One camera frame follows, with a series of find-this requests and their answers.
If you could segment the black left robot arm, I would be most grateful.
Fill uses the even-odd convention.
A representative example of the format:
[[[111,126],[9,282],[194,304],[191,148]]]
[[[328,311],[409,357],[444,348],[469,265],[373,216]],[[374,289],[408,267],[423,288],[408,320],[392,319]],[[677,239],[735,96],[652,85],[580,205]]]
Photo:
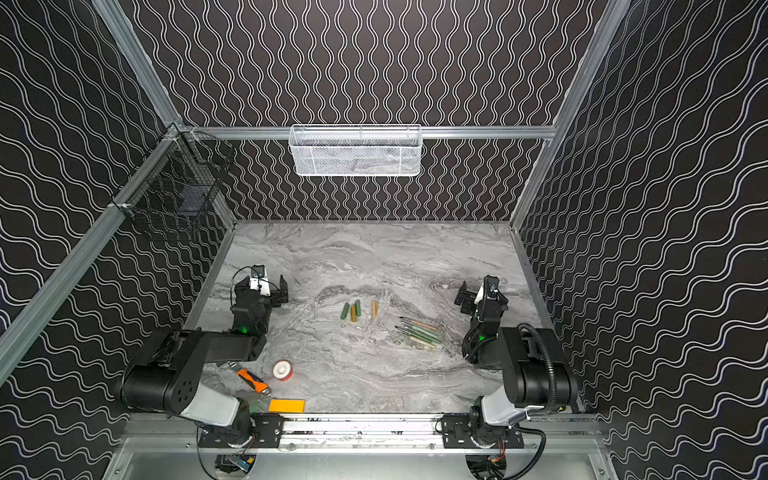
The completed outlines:
[[[232,326],[221,332],[161,329],[144,341],[116,386],[122,404],[193,422],[203,448],[252,448],[264,439],[249,402],[201,382],[208,364],[255,361],[267,343],[274,309],[289,301],[288,283],[263,276],[264,267],[230,289]]]

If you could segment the tan pen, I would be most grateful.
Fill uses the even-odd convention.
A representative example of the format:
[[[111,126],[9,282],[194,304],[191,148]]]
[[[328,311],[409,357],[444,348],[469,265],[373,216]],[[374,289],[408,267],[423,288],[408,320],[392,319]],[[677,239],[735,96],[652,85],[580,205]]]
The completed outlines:
[[[413,327],[413,328],[417,328],[417,329],[421,329],[421,330],[425,330],[425,331],[430,331],[430,332],[439,332],[440,331],[439,327],[436,327],[436,326],[433,326],[433,325],[430,325],[430,324],[427,324],[427,323],[424,323],[424,322],[421,322],[421,321],[418,321],[418,320],[410,319],[410,318],[407,318],[407,317],[401,317],[400,320],[405,325]]]
[[[406,338],[408,340],[412,341],[412,342],[415,342],[417,344],[423,345],[423,346],[425,346],[425,347],[427,347],[429,349],[433,349],[434,350],[434,349],[437,348],[434,344],[432,344],[430,342],[427,342],[425,340],[422,340],[422,339],[420,339],[420,338],[418,338],[416,336],[406,335]]]

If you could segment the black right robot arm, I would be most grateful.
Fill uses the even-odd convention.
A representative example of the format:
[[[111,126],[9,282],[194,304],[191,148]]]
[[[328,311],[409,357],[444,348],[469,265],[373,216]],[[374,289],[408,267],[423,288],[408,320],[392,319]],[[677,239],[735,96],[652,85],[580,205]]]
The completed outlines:
[[[508,432],[532,416],[577,403],[578,383],[552,329],[530,323],[504,326],[509,300],[499,278],[487,275],[478,290],[466,283],[454,303],[469,316],[461,354],[470,365],[499,372],[502,384],[479,397],[468,414],[469,440],[483,448],[506,444]]]

